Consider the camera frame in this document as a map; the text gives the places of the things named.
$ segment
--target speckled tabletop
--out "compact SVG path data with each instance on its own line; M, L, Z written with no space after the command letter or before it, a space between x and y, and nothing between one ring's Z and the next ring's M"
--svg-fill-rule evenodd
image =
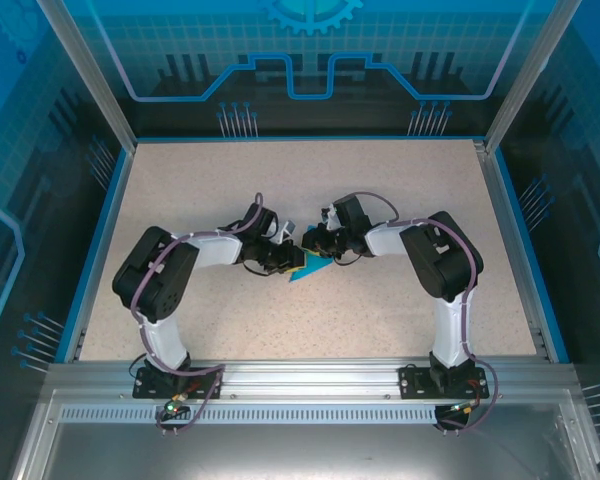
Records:
M320 208L356 190L389 198L401 218L447 210L480 251L472 307L478 354L534 354L489 194L470 140L141 144L84 341L82 360L131 359L142 345L111 281L144 230L213 229L240 219L256 191L300 239ZM391 212L363 199L372 222ZM191 278L177 310L193 358L292 359L428 355L433 300L406 256L331 265L290 283L242 266Z

